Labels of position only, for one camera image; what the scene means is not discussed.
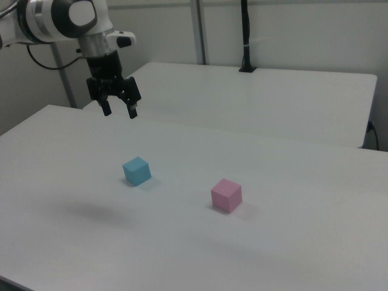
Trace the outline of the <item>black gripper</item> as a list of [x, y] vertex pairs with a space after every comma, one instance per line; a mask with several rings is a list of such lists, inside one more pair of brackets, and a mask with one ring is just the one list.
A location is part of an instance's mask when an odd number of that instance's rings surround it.
[[102, 108], [104, 116], [112, 114], [108, 96], [117, 96], [127, 106], [130, 119], [137, 117], [137, 102], [141, 95], [134, 77], [122, 76], [122, 65], [118, 52], [98, 58], [88, 58], [92, 76], [87, 79], [90, 97]]

